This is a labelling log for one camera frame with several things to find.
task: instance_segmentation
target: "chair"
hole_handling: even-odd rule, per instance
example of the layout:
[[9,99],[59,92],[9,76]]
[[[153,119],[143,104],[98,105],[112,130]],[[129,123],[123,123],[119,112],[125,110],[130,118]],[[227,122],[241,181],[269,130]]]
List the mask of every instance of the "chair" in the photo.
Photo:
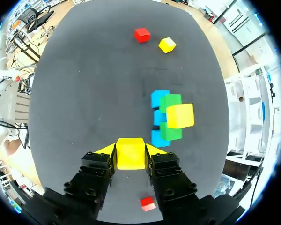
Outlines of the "chair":
[[50,16],[54,13],[54,11],[50,11],[51,6],[46,6],[41,11],[36,11],[34,8],[29,7],[26,9],[20,16],[19,20],[23,21],[26,24],[26,29],[28,33],[36,30],[38,27],[42,27],[44,29],[44,33],[41,34],[40,38],[46,36],[49,39],[49,34],[53,32],[54,26],[50,26],[48,29],[44,28],[44,24],[48,21]]

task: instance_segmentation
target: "toy block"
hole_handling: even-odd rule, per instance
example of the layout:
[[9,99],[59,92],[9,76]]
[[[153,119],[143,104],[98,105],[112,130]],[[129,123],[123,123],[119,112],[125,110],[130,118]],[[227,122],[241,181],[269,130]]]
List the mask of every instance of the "toy block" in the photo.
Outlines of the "toy block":
[[153,125],[154,126],[159,126],[161,122],[166,122],[167,121],[167,116],[165,113],[161,113],[161,110],[155,110],[153,112]]
[[155,146],[157,148],[170,146],[170,141],[166,141],[163,138],[161,138],[160,130],[151,131],[151,143],[153,146]]
[[195,124],[193,105],[179,104],[166,108],[168,128],[186,128]]
[[153,198],[151,196],[140,199],[140,205],[145,212],[156,208],[156,205],[154,204]]
[[166,108],[172,105],[181,104],[181,95],[180,94],[167,94],[161,97],[159,109],[162,113],[166,112]]
[[160,123],[161,138],[173,141],[182,138],[182,129],[168,128],[167,122]]
[[142,138],[119,138],[116,148],[119,170],[145,169],[145,142]]
[[164,53],[169,53],[174,50],[176,43],[170,37],[167,37],[161,40],[159,47]]
[[151,93],[151,107],[156,108],[160,106],[160,99],[162,96],[170,94],[169,90],[155,90]]
[[151,34],[147,31],[146,28],[139,28],[134,31],[134,38],[139,43],[148,42],[150,40]]

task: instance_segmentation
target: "dark gray mat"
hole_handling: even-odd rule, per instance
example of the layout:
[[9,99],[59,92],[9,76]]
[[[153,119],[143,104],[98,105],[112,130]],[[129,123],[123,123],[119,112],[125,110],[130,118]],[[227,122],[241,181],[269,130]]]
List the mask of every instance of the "dark gray mat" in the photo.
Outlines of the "dark gray mat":
[[[136,28],[151,40],[138,44]],[[171,37],[176,49],[158,44]],[[42,185],[63,193],[82,156],[120,137],[150,143],[150,93],[171,90],[193,103],[195,126],[165,151],[175,152],[198,197],[215,191],[229,139],[226,90],[215,54],[185,11],[146,0],[96,0],[74,6],[49,39],[37,66],[30,100],[32,155]],[[118,223],[162,219],[143,212],[153,195],[145,171],[117,171],[98,219]]]

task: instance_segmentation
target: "shelf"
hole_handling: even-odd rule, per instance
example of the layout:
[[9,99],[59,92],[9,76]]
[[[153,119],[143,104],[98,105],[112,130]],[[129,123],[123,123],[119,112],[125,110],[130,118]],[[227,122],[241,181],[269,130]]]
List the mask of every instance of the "shelf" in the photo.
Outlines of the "shelf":
[[227,157],[229,160],[248,163],[248,155],[259,154],[264,146],[263,125],[264,112],[261,90],[264,83],[260,83],[260,76],[256,71],[261,71],[262,66],[257,64],[247,68],[234,77],[225,79],[227,99],[229,106],[230,134],[228,151],[243,151],[238,157]]

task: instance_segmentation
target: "wooden floor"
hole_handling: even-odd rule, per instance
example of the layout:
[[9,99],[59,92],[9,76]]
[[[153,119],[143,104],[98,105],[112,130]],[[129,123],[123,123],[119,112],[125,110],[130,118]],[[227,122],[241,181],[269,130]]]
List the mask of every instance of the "wooden floor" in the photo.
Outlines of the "wooden floor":
[[[198,23],[198,25],[205,33],[207,39],[209,40],[214,50],[214,53],[217,57],[218,63],[222,71],[222,76],[224,79],[238,73],[237,66],[235,64],[235,61],[231,55],[231,52],[226,42],[224,41],[224,38],[219,33],[218,29],[206,18],[204,18],[203,14],[200,11],[190,6],[186,6],[182,3],[176,3],[170,0],[162,0],[162,3],[168,3],[171,6],[185,10],[188,13],[190,13],[190,15],[195,19],[195,21]],[[49,21],[45,24],[45,28],[49,28],[52,25],[58,26],[59,22],[72,7],[73,7],[72,1],[70,2],[64,1],[63,3],[52,7],[52,10],[54,10],[54,14],[49,19]],[[42,54],[46,46],[46,38],[38,40],[41,33],[42,30],[31,38],[32,43],[34,43],[35,45],[37,45],[38,42],[40,42],[40,46],[38,47],[39,49],[37,49],[33,45],[30,45],[36,52],[39,52],[40,55]],[[31,60],[24,53],[19,51],[16,51],[15,58],[16,60],[19,61],[19,64],[22,63],[24,65],[29,65],[33,63],[33,60]],[[8,57],[7,65],[11,64],[12,59],[13,59],[13,55]],[[35,169],[32,154],[29,149],[24,149],[22,146],[20,146],[15,154],[11,156],[7,156],[4,148],[1,147],[0,159],[4,161],[6,164],[9,164],[12,168],[18,169],[24,176],[29,178],[34,183],[41,185],[41,182],[37,175],[37,171]]]

